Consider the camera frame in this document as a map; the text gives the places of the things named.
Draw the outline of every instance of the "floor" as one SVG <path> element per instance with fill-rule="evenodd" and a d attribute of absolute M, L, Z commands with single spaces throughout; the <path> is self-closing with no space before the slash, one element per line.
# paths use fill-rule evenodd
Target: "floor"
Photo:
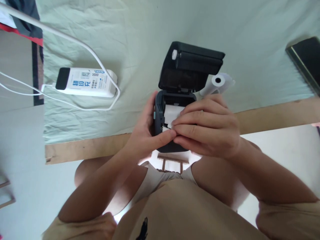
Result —
<path fill-rule="evenodd" d="M 31 64 L 31 43 L 0 31 L 0 52 L 3 51 L 6 55 L 0 56 L 0 71 L 31 81 L 32 68 L 28 67 Z M 0 82 L 14 85 L 3 77 Z M 40 239 L 41 233 L 75 189 L 73 176 L 81 161 L 45 165 L 44 106 L 32 107 L 32 97 L 18 96 L 3 89 L 0 89 L 0 97 L 6 99 L 6 103 L 2 100 L 0 104 L 0 172 L 11 181 L 11 185 L 0 189 L 0 203 L 8 194 L 16 198 L 16 203 L 0 209 L 0 234 L 5 240 Z M 320 138 L 316 128 L 305 125 L 243 137 L 299 176 L 320 197 Z M 185 158 L 190 156 L 191 164 L 197 157 L 184 153 Z M 155 153 L 153 158 L 152 164 L 162 168 Z M 180 167 L 167 162 L 166 169 L 178 172 Z M 257 200 L 249 196 L 238 212 L 255 225 Z"/>

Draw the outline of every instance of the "beige shorts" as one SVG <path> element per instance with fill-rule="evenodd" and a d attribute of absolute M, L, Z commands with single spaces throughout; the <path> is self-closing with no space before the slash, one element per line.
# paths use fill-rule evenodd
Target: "beige shorts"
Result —
<path fill-rule="evenodd" d="M 196 181 L 193 178 L 191 172 L 191 166 L 184 170 L 181 174 L 175 172 L 159 172 L 155 169 L 148 161 L 144 162 L 141 166 L 148 168 L 147 174 L 141 183 L 136 194 L 133 196 L 132 200 L 128 205 L 117 215 L 114 216 L 115 221 L 118 223 L 122 216 L 130 210 L 130 208 L 141 199 L 148 197 L 151 193 L 157 190 L 158 186 L 165 181 L 171 179 L 184 179 L 193 182 L 197 185 Z"/>

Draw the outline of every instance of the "person's right hand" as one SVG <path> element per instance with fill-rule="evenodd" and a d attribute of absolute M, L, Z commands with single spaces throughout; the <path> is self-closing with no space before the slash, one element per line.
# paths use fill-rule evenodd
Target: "person's right hand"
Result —
<path fill-rule="evenodd" d="M 180 135 L 173 141 L 195 153 L 230 158 L 240 149 L 239 122 L 220 94 L 189 104 L 172 126 Z"/>

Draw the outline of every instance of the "white cable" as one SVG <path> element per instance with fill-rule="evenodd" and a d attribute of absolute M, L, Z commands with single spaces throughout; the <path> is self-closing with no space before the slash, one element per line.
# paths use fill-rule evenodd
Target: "white cable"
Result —
<path fill-rule="evenodd" d="M 30 87 L 30 88 L 38 91 L 39 93 L 43 94 L 44 96 L 46 96 L 46 97 L 48 97 L 48 98 L 52 98 L 52 99 L 54 99 L 54 100 L 57 100 L 57 101 L 60 101 L 60 102 L 69 104 L 69 105 L 71 105 L 71 106 L 73 106 L 73 107 L 76 107 L 76 108 L 78 108 L 78 109 L 80 109 L 80 110 L 84 110 L 84 111 L 109 111 L 109 110 L 113 107 L 113 105 L 116 103 L 116 101 L 117 101 L 118 98 L 120 97 L 120 89 L 119 89 L 119 87 L 117 86 L 117 84 L 113 81 L 112 77 L 111 77 L 110 74 L 107 72 L 106 68 L 103 66 L 101 60 L 99 59 L 99 57 L 98 57 L 97 54 L 93 51 L 92 48 L 90 48 L 90 47 L 89 47 L 87 44 L 85 44 L 84 42 L 81 42 L 80 40 L 76 39 L 75 37 L 72 37 L 72 36 L 70 36 L 70 35 L 68 35 L 68 34 L 65 34 L 65 33 L 57 30 L 57 29 L 54 29 L 54 28 L 52 28 L 52 27 L 49 27 L 49 26 L 43 24 L 42 22 L 38 21 L 37 19 L 34 19 L 34 18 L 32 18 L 32 17 L 30 17 L 30 16 L 28 16 L 28 15 L 26 15 L 26 14 L 24 14 L 24 13 L 22 13 L 22 12 L 16 10 L 16 9 L 12 8 L 12 7 L 10 7 L 10 6 L 7 6 L 6 4 L 0 3 L 0 9 L 2 9 L 3 11 L 9 13 L 10 15 L 12 15 L 12 16 L 14 16 L 14 17 L 17 17 L 17 18 L 19 18 L 19 19 L 21 19 L 21 20 L 23 20 L 23 21 L 26 21 L 26 22 L 31 23 L 31 24 L 39 27 L 39 28 L 42 28 L 42 30 L 51 32 L 51 33 L 53 33 L 53 34 L 55 34 L 55 35 L 58 35 L 59 37 L 65 38 L 65 39 L 67 39 L 67 40 L 69 40 L 69 41 L 71 41 L 71 42 L 75 42 L 75 43 L 78 43 L 79 45 L 83 46 L 83 47 L 84 47 L 85 49 L 87 49 L 87 50 L 93 55 L 93 57 L 97 60 L 97 62 L 99 63 L 100 67 L 102 68 L 102 70 L 107 74 L 107 76 L 108 76 L 108 78 L 110 79 L 110 81 L 112 82 L 112 84 L 116 87 L 118 93 L 117 93 L 116 98 L 114 99 L 114 101 L 112 102 L 112 104 L 111 104 L 111 106 L 110 106 L 109 108 L 85 109 L 85 108 L 81 108 L 81 107 L 72 105 L 72 104 L 70 104 L 70 103 L 68 103 L 68 102 L 65 102 L 65 101 L 62 101 L 62 100 L 59 100 L 59 99 L 56 99 L 56 98 L 49 97 L 48 95 L 44 94 L 43 92 L 39 91 L 38 89 L 36 89 L 36 88 L 34 88 L 34 87 L 30 86 L 30 85 L 25 84 L 26 86 L 28 86 L 28 87 Z"/>
<path fill-rule="evenodd" d="M 16 91 L 13 91 L 9 88 L 7 88 L 5 85 L 3 85 L 2 83 L 0 83 L 0 86 L 7 89 L 8 91 L 10 92 L 13 92 L 13 93 L 17 93 L 17 94 L 20 94 L 20 95 L 26 95 L 26 96 L 39 96 L 39 95 L 42 95 L 42 93 L 35 93 L 35 94 L 28 94 L 28 93 L 19 93 L 19 92 L 16 92 Z"/>
<path fill-rule="evenodd" d="M 26 83 L 24 83 L 24 82 L 21 82 L 21 81 L 18 80 L 18 79 L 15 79 L 15 78 L 13 78 L 13 77 L 10 77 L 10 76 L 8 76 L 7 74 L 4 74 L 4 73 L 1 72 L 1 71 L 0 71 L 0 74 L 2 74 L 3 76 L 6 76 L 6 77 L 8 77 L 8 78 L 11 78 L 11 79 L 14 80 L 14 81 L 17 81 L 17 82 L 19 82 L 19 83 L 22 83 L 23 85 L 26 85 L 26 86 L 29 87 L 29 88 L 32 88 L 33 90 L 39 92 L 40 95 L 44 95 L 44 96 L 46 96 L 46 97 L 48 97 L 48 98 L 51 98 L 51 99 L 53 99 L 53 100 L 56 100 L 56 101 L 59 101 L 59 102 L 63 102 L 63 103 L 65 103 L 65 104 L 68 104 L 68 105 L 70 105 L 70 106 L 72 106 L 72 107 L 75 107 L 75 108 L 77 108 L 77 109 L 79 109 L 79 110 L 83 110 L 83 111 L 107 111 L 106 108 L 82 108 L 82 107 L 73 105 L 73 104 L 68 103 L 68 102 L 66 102 L 66 101 L 63 101 L 63 100 L 60 100 L 60 99 L 57 99 L 57 98 L 50 97 L 50 96 L 48 96 L 47 94 L 45 94 L 44 92 L 40 91 L 39 89 L 36 89 L 35 87 L 32 87 L 32 86 L 30 86 L 30 85 L 28 85 L 28 84 L 26 84 Z M 50 85 L 50 84 L 43 84 L 43 87 L 41 88 L 41 90 L 43 90 L 43 88 L 44 88 L 45 86 L 51 86 L 51 85 Z"/>

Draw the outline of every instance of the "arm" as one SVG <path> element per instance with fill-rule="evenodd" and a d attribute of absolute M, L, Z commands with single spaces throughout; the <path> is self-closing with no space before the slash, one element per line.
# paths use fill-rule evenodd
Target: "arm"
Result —
<path fill-rule="evenodd" d="M 239 152 L 228 159 L 242 184 L 259 200 L 271 203 L 316 202 L 314 193 L 292 172 L 241 139 Z"/>
<path fill-rule="evenodd" d="M 157 92 L 154 92 L 149 98 L 125 147 L 86 179 L 68 198 L 58 215 L 61 221 L 83 222 L 100 216 L 139 160 L 174 139 L 176 132 L 173 130 L 155 137 L 150 134 L 156 94 Z"/>
<path fill-rule="evenodd" d="M 188 105 L 172 124 L 180 134 L 174 142 L 198 154 L 229 161 L 243 185 L 259 200 L 272 203 L 318 200 L 298 177 L 240 137 L 239 123 L 221 95 L 209 95 Z"/>

